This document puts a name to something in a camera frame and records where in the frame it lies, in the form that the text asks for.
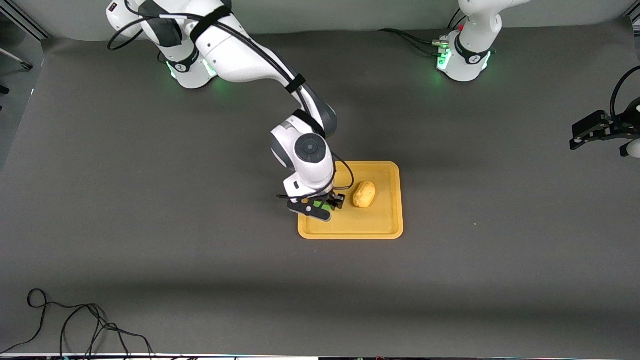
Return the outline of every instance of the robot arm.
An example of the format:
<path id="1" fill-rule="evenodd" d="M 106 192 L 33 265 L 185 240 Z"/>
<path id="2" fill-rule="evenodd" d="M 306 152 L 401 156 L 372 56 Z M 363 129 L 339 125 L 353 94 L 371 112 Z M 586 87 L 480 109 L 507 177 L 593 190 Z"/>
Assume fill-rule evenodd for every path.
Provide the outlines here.
<path id="1" fill-rule="evenodd" d="M 441 37 L 440 42 L 454 44 L 440 49 L 438 69 L 456 81 L 472 81 L 486 69 L 491 46 L 502 30 L 500 12 L 531 0 L 459 0 L 460 9 L 468 16 L 462 30 Z"/>
<path id="2" fill-rule="evenodd" d="M 291 211 L 329 221 L 328 209 L 340 208 L 344 202 L 344 196 L 333 192 L 335 167 L 325 140 L 337 128 L 333 109 L 281 57 L 254 42 L 222 0 L 137 0 L 140 13 L 134 9 L 137 14 L 116 13 L 114 4 L 124 4 L 119 7 L 129 10 L 124 1 L 115 0 L 107 9 L 112 26 L 118 29 L 121 23 L 129 24 L 140 15 L 157 15 L 142 22 L 141 28 L 167 57 L 172 74 L 182 86 L 206 84 L 211 77 L 204 78 L 202 85 L 202 81 L 196 82 L 199 86 L 184 83 L 188 77 L 202 80 L 202 74 L 195 73 L 210 67 L 217 76 L 234 83 L 275 80 L 300 103 L 301 109 L 270 134 L 276 159 L 294 172 L 284 181 L 287 195 L 282 197 L 289 200 Z M 178 14 L 189 16 L 181 18 Z M 303 204 L 303 199 L 309 199 L 311 205 Z"/>

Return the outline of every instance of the gray mat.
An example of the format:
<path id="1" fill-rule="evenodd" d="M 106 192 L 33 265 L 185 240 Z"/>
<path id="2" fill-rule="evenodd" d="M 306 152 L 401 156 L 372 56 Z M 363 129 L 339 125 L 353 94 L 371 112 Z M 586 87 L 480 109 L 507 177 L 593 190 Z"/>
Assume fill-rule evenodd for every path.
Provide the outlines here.
<path id="1" fill-rule="evenodd" d="M 568 149 L 637 65 L 628 19 L 507 29 L 469 84 L 387 33 L 257 40 L 336 109 L 333 150 L 399 165 L 403 237 L 298 236 L 268 138 L 296 103 L 275 82 L 187 91 L 148 42 L 47 41 L 0 176 L 3 347 L 35 330 L 39 286 L 158 352 L 638 358 L 640 161 Z M 17 350 L 56 351 L 66 314 Z"/>

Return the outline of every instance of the black cord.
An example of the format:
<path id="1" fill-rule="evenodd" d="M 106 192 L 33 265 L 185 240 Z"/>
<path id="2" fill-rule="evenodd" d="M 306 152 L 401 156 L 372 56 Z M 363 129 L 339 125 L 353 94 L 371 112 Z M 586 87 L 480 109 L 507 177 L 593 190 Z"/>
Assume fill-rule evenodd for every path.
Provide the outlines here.
<path id="1" fill-rule="evenodd" d="M 451 20 L 449 21 L 449 25 L 447 25 L 447 29 L 451 29 L 451 24 L 453 24 L 453 20 L 456 19 L 456 16 L 458 16 L 458 14 L 462 11 L 461 8 L 458 8 L 458 11 L 453 14 L 453 16 L 451 17 Z"/>
<path id="2" fill-rule="evenodd" d="M 125 47 L 126 45 L 128 45 L 129 43 L 131 43 L 132 40 L 128 41 L 127 43 L 112 49 L 111 48 L 111 44 L 113 43 L 113 41 L 115 40 L 115 38 L 117 38 L 120 34 L 122 34 L 126 29 L 130 28 L 131 26 L 135 25 L 135 24 L 139 24 L 143 21 L 147 21 L 149 19 L 160 19 L 160 16 L 157 15 L 150 15 L 150 14 L 144 14 L 144 13 L 140 13 L 140 12 L 135 12 L 133 9 L 131 9 L 131 7 L 129 6 L 129 3 L 127 0 L 125 0 L 125 5 L 127 7 L 127 9 L 132 12 L 133 14 L 142 16 L 142 19 L 138 19 L 128 25 L 126 25 L 125 27 L 123 27 L 122 29 L 120 29 L 119 31 L 117 31 L 109 40 L 109 42 L 107 43 L 107 47 L 109 48 L 109 50 L 118 50 L 121 49 L 123 47 Z M 200 15 L 195 15 L 195 14 L 189 14 L 189 13 L 173 13 L 173 14 L 168 14 L 168 15 L 179 15 L 179 16 L 185 16 L 187 17 L 189 20 L 195 20 L 195 21 L 201 21 L 202 19 L 204 19 L 203 16 Z M 276 71 L 286 80 L 288 80 L 289 82 L 293 81 L 293 77 L 290 76 L 274 59 L 272 59 L 267 53 L 264 52 L 264 50 L 262 50 L 262 48 L 260 48 L 255 42 L 253 42 L 250 38 L 245 37 L 243 34 L 241 34 L 240 32 L 236 31 L 234 28 L 231 28 L 230 26 L 227 26 L 226 24 L 222 24 L 219 21 L 214 23 L 212 26 L 214 26 L 215 28 L 218 28 L 226 33 L 228 33 L 229 35 L 232 35 L 233 37 L 235 37 L 236 39 L 240 40 L 242 43 L 244 43 L 245 45 L 247 45 L 250 49 L 252 49 L 254 52 L 256 52 L 263 60 L 265 60 L 267 63 L 269 63 L 274 69 L 276 69 Z M 430 44 L 431 42 L 427 42 L 425 40 L 419 39 L 411 34 L 405 33 L 404 31 L 400 31 L 400 30 L 396 30 L 397 32 L 400 33 L 404 33 L 405 37 L 411 38 L 417 42 L 421 42 L 423 44 Z M 416 49 L 418 49 L 419 51 L 429 54 L 431 55 L 431 53 L 425 52 L 424 50 L 420 49 L 419 47 L 417 47 L 415 44 L 411 43 L 409 41 L 409 43 L 414 46 Z M 300 103 L 302 103 L 303 109 L 305 110 L 305 112 L 309 113 L 309 108 L 308 108 L 308 104 L 307 102 L 304 100 L 304 97 L 302 96 L 302 92 L 300 90 L 300 88 L 296 89 L 296 95 L 300 98 Z M 349 165 L 346 164 L 346 162 L 342 161 L 343 164 L 345 164 L 345 166 L 347 166 L 347 169 L 349 170 L 349 173 L 351 174 L 351 185 L 349 186 L 349 188 L 351 188 L 353 186 L 353 183 L 355 182 L 355 178 L 353 176 L 353 172 L 351 171 L 351 168 L 349 167 Z M 277 195 L 279 198 L 281 199 L 296 199 L 296 200 L 301 200 L 301 199 L 307 199 L 309 197 L 313 197 L 316 195 L 319 195 L 322 191 L 324 191 L 325 188 L 329 187 L 332 183 L 333 180 L 335 179 L 335 168 L 333 171 L 333 175 L 331 178 L 331 181 L 323 188 L 318 190 L 317 192 L 310 194 L 310 195 L 305 195 L 304 197 L 288 197 L 286 195 Z"/>
<path id="3" fill-rule="evenodd" d="M 622 88 L 622 85 L 629 78 L 629 76 L 631 76 L 633 73 L 635 73 L 638 70 L 640 70 L 640 66 L 636 66 L 633 69 L 627 71 L 627 73 L 624 74 L 622 76 L 622 78 L 620 78 L 620 80 L 618 81 L 618 84 L 616 85 L 616 88 L 613 89 L 613 94 L 611 95 L 611 103 L 609 105 L 609 111 L 611 112 L 611 120 L 618 127 L 621 127 L 620 119 L 618 118 L 618 115 L 616 114 L 616 100 L 618 99 L 618 93 L 620 92 L 620 88 Z"/>
<path id="4" fill-rule="evenodd" d="M 109 39 L 109 42 L 107 43 L 107 49 L 109 49 L 109 51 L 116 51 L 116 50 L 120 50 L 123 47 L 131 44 L 133 42 L 133 40 L 136 40 L 138 38 L 138 36 L 140 36 L 142 34 L 142 30 L 140 30 L 132 38 L 130 38 L 127 41 L 125 41 L 123 44 L 120 44 L 120 45 L 118 45 L 116 47 L 111 47 L 111 45 L 113 45 L 113 42 L 116 40 L 116 38 L 118 38 L 123 32 L 127 31 L 127 29 L 129 29 L 131 26 L 134 26 L 134 25 L 139 24 L 141 22 L 145 22 L 147 20 L 148 19 L 146 19 L 146 18 L 135 20 L 135 21 L 130 22 L 130 23 L 126 24 L 125 26 L 123 26 L 122 29 L 116 31 L 116 33 L 113 34 L 113 36 Z"/>
<path id="5" fill-rule="evenodd" d="M 431 44 L 431 42 L 427 42 L 425 40 L 419 39 L 411 34 L 405 33 L 404 31 L 401 30 L 396 30 L 396 29 L 380 29 L 378 31 L 382 31 L 384 33 L 392 33 L 392 34 L 396 34 L 398 36 L 400 36 L 404 41 L 406 41 L 409 45 L 411 45 L 414 49 L 420 51 L 423 54 L 427 54 L 427 55 L 433 55 L 432 52 L 426 51 L 423 48 L 419 47 L 417 44 L 413 43 L 411 40 L 412 39 L 417 39 L 416 41 L 419 40 L 420 43 L 422 44 Z"/>
<path id="6" fill-rule="evenodd" d="M 142 33 L 142 30 L 140 30 L 140 32 L 131 40 L 127 41 L 126 43 L 116 47 L 116 48 L 111 48 L 111 44 L 115 41 L 115 39 L 120 36 L 120 34 L 122 34 L 126 29 L 130 28 L 131 26 L 135 25 L 135 24 L 139 24 L 141 22 L 145 22 L 147 20 L 150 19 L 161 19 L 160 16 L 158 15 L 151 15 L 151 14 L 146 14 L 146 13 L 140 13 L 140 12 L 136 12 L 134 11 L 130 6 L 129 6 L 129 2 L 127 0 L 125 0 L 125 5 L 127 7 L 127 9 L 132 12 L 135 15 L 138 16 L 142 16 L 142 19 L 138 19 L 134 22 L 131 22 L 129 24 L 127 24 L 126 26 L 124 26 L 122 29 L 120 29 L 119 31 L 117 31 L 112 37 L 111 39 L 109 39 L 109 42 L 107 43 L 107 48 L 111 51 L 116 51 L 119 49 L 122 49 L 123 47 L 129 45 L 135 38 L 137 38 L 140 33 Z M 167 15 L 176 15 L 176 16 L 184 16 L 187 17 L 187 19 L 189 20 L 195 20 L 195 21 L 201 21 L 202 19 L 204 19 L 204 16 L 201 15 L 195 15 L 195 14 L 191 14 L 191 13 L 171 13 L 171 14 L 167 14 Z M 289 82 L 293 81 L 293 78 L 291 76 L 288 75 L 288 73 L 277 63 L 275 62 L 270 56 L 268 56 L 259 46 L 257 46 L 253 41 L 251 41 L 249 38 L 246 38 L 244 35 L 242 35 L 241 33 L 239 33 L 238 31 L 236 31 L 234 28 L 231 28 L 225 24 L 222 24 L 220 22 L 217 22 L 215 24 L 213 24 L 213 26 L 215 26 L 218 29 L 223 30 L 224 32 L 228 33 L 229 35 L 232 35 L 233 37 L 235 37 L 236 39 L 242 41 L 245 45 L 247 45 L 250 49 L 252 49 L 253 51 L 255 51 L 258 55 L 260 55 L 260 57 L 262 57 L 263 60 L 265 60 L 266 62 L 268 62 L 274 69 L 276 69 L 276 71 L 278 71 L 278 73 L 280 75 L 282 75 L 283 78 L 287 79 Z M 302 103 L 303 109 L 305 110 L 305 112 L 309 113 L 309 107 L 308 104 L 304 101 L 304 98 L 302 97 L 302 92 L 300 91 L 300 88 L 298 88 L 296 90 L 296 95 L 298 95 L 298 97 L 300 98 L 300 102 Z"/>
<path id="7" fill-rule="evenodd" d="M 402 30 L 398 30 L 398 29 L 390 29 L 390 28 L 380 29 L 378 31 L 382 31 L 384 33 L 398 34 L 398 35 L 400 35 L 402 37 L 410 38 L 411 40 L 413 40 L 415 42 L 419 42 L 420 44 L 431 45 L 431 42 L 429 40 L 423 40 L 423 39 L 421 39 L 419 37 L 415 37 L 415 36 L 407 33 L 406 31 L 402 31 Z"/>
<path id="8" fill-rule="evenodd" d="M 457 28 L 457 27 L 458 27 L 458 25 L 460 25 L 460 23 L 462 22 L 462 20 L 466 19 L 467 17 L 468 17 L 468 16 L 466 16 L 466 15 L 465 15 L 465 16 L 463 16 L 463 17 L 462 17 L 462 19 L 458 20 L 458 22 L 453 26 L 453 28 L 454 28 L 454 29 L 455 29 L 455 28 Z"/>
<path id="9" fill-rule="evenodd" d="M 353 187 L 353 185 L 355 184 L 355 176 L 353 175 L 353 171 L 351 170 L 351 167 L 349 165 L 347 165 L 347 163 L 340 158 L 340 156 L 337 156 L 335 152 L 331 152 L 331 155 L 334 158 L 337 158 L 341 163 L 344 164 L 344 166 L 347 167 L 347 170 L 349 170 L 349 174 L 351 174 L 351 184 L 349 186 L 347 186 L 346 188 L 337 188 L 339 190 L 348 190 L 350 188 Z M 327 183 L 327 185 L 323 186 L 322 188 L 320 188 L 320 190 L 314 192 L 314 193 L 310 193 L 307 195 L 303 195 L 303 196 L 287 196 L 287 195 L 276 195 L 276 197 L 278 197 L 279 199 L 288 199 L 288 200 L 304 200 L 304 199 L 310 199 L 312 197 L 315 197 L 317 195 L 320 195 L 320 193 L 322 193 L 325 189 L 327 189 L 332 183 L 333 180 L 335 180 L 335 173 L 337 172 L 335 166 L 333 167 L 333 175 L 331 176 L 331 180 L 329 180 L 329 183 Z"/>
<path id="10" fill-rule="evenodd" d="M 349 171 L 349 174 L 351 175 L 351 184 L 349 184 L 349 186 L 341 186 L 338 188 L 334 188 L 336 190 L 349 190 L 350 188 L 353 187 L 353 185 L 356 182 L 356 177 L 353 175 L 353 171 L 351 170 L 351 167 L 349 166 L 349 164 L 347 164 L 346 161 L 344 161 L 340 156 L 338 156 L 338 154 L 336 154 L 335 152 L 331 152 L 333 154 L 333 157 L 338 159 L 342 164 L 344 164 L 344 166 L 347 168 L 347 170 Z"/>
<path id="11" fill-rule="evenodd" d="M 42 305 L 34 305 L 31 301 L 32 296 L 35 293 L 39 293 L 42 295 L 42 298 L 44 300 L 44 302 L 42 303 Z M 92 340 L 91 343 L 89 344 L 89 347 L 87 348 L 87 351 L 84 353 L 84 357 L 87 358 L 91 358 L 92 354 L 93 354 L 93 347 L 95 345 L 95 342 L 98 340 L 98 337 L 100 336 L 101 332 L 103 330 L 107 330 L 107 331 L 113 331 L 115 333 L 118 334 L 118 337 L 120 339 L 120 344 L 122 345 L 122 348 L 124 349 L 124 351 L 127 353 L 127 357 L 129 357 L 131 355 L 131 353 L 129 352 L 129 349 L 127 348 L 127 345 L 124 342 L 123 339 L 123 335 L 127 335 L 127 336 L 132 336 L 132 337 L 137 337 L 137 338 L 141 338 L 144 340 L 146 346 L 147 346 L 147 350 L 149 352 L 149 358 L 151 359 L 152 354 L 154 353 L 151 344 L 149 343 L 148 339 L 142 335 L 139 334 L 135 334 L 133 332 L 129 332 L 129 331 L 125 331 L 120 329 L 115 323 L 113 322 L 108 322 L 106 320 L 106 313 L 104 312 L 103 308 L 101 308 L 98 304 L 79 304 L 79 305 L 64 305 L 64 304 L 60 304 L 59 302 L 55 302 L 55 301 L 49 301 L 49 299 L 47 299 L 47 294 L 44 292 L 44 290 L 42 289 L 32 289 L 31 291 L 29 291 L 29 294 L 27 295 L 27 305 L 33 309 L 40 309 L 42 308 L 42 314 L 40 315 L 40 325 L 38 326 L 38 330 L 36 331 L 36 333 L 31 337 L 31 339 L 24 341 L 22 343 L 18 343 L 15 344 L 14 346 L 11 346 L 10 348 L 6 349 L 5 351 L 0 352 L 0 354 L 4 354 L 5 352 L 9 352 L 13 349 L 15 349 L 16 347 L 19 347 L 21 345 L 25 345 L 28 344 L 30 342 L 32 342 L 35 338 L 38 337 L 38 335 L 40 334 L 40 331 L 42 331 L 42 326 L 44 324 L 44 318 L 45 315 L 47 313 L 47 308 L 50 305 L 55 305 L 58 307 L 62 307 L 63 309 L 74 309 L 73 312 L 71 313 L 71 315 L 69 315 L 67 317 L 67 319 L 65 320 L 64 324 L 62 325 L 62 330 L 60 331 L 60 346 L 59 346 L 59 351 L 60 351 L 60 357 L 64 358 L 63 355 L 63 342 L 65 341 L 65 333 L 67 331 L 67 325 L 69 323 L 69 321 L 71 321 L 71 319 L 78 314 L 81 310 L 83 309 L 87 309 L 87 311 L 89 311 L 89 313 L 96 319 L 96 326 L 95 326 L 95 330 L 93 331 L 93 336 L 92 336 Z"/>

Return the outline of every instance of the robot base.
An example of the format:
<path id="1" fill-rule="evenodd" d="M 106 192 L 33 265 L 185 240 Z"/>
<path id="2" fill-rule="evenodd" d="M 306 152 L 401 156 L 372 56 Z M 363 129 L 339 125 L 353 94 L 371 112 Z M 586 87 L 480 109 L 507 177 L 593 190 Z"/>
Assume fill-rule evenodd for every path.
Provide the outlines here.
<path id="1" fill-rule="evenodd" d="M 202 88 L 217 76 L 213 68 L 207 63 L 207 60 L 200 55 L 196 63 L 193 64 L 189 72 L 179 72 L 167 63 L 171 76 L 178 81 L 180 86 L 187 89 Z"/>
<path id="2" fill-rule="evenodd" d="M 460 31 L 456 30 L 440 37 L 440 40 L 446 40 L 449 41 L 450 44 L 453 44 L 458 34 L 460 34 Z M 469 65 L 465 58 L 457 52 L 456 47 L 452 46 L 447 49 L 444 54 L 440 55 L 437 67 L 438 70 L 447 74 L 451 79 L 460 81 L 461 83 L 467 83 L 475 80 L 480 76 L 480 73 L 486 69 L 489 57 L 491 57 L 491 53 L 479 63 Z"/>

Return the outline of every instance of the black strap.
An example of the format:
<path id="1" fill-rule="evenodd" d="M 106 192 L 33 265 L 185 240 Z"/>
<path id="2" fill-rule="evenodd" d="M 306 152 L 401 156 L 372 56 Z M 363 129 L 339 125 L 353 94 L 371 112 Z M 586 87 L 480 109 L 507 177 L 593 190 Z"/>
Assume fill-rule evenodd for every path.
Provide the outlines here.
<path id="1" fill-rule="evenodd" d="M 200 20 L 200 22 L 198 22 L 198 25 L 196 25 L 196 27 L 191 30 L 191 35 L 189 36 L 191 38 L 191 41 L 193 41 L 193 43 L 195 44 L 200 35 L 207 31 L 207 29 L 209 29 L 209 26 L 215 24 L 223 17 L 227 17 L 231 14 L 233 13 L 231 12 L 230 8 L 221 6 L 209 15 L 205 16 L 204 19 Z"/>
<path id="2" fill-rule="evenodd" d="M 322 128 L 322 126 L 320 126 L 320 124 L 318 124 L 318 122 L 314 118 L 311 117 L 311 115 L 309 115 L 308 113 L 305 113 L 301 109 L 298 109 L 298 110 L 294 111 L 293 116 L 295 116 L 298 119 L 304 121 L 318 135 L 322 136 L 323 139 L 326 139 L 326 133 L 324 132 L 324 129 Z"/>
<path id="3" fill-rule="evenodd" d="M 291 81 L 287 87 L 285 87 L 285 89 L 290 93 L 293 94 L 294 92 L 296 92 L 296 90 L 301 87 L 302 85 L 304 85 L 304 83 L 307 82 L 307 79 L 305 79 L 304 76 L 302 76 L 302 74 L 298 74 L 293 81 Z"/>
<path id="4" fill-rule="evenodd" d="M 458 34 L 458 36 L 456 37 L 456 41 L 454 45 L 456 46 L 456 50 L 458 51 L 458 54 L 462 55 L 462 57 L 465 59 L 465 61 L 469 65 L 475 65 L 479 63 L 482 59 L 484 59 L 489 54 L 489 51 L 491 51 L 491 49 L 489 48 L 489 50 L 487 51 L 483 51 L 481 53 L 474 53 L 471 50 L 465 49 L 465 47 L 462 46 L 462 43 L 460 42 L 460 34 Z"/>
<path id="5" fill-rule="evenodd" d="M 193 46 L 193 51 L 191 52 L 191 55 L 189 55 L 188 58 L 186 58 L 186 59 L 184 59 L 182 61 L 171 61 L 171 60 L 167 59 L 167 62 L 177 72 L 189 72 L 189 70 L 191 69 L 191 66 L 193 64 L 195 64 L 196 61 L 198 60 L 198 57 L 200 57 L 200 51 L 198 51 L 198 48 L 195 47 L 195 45 L 194 45 Z"/>

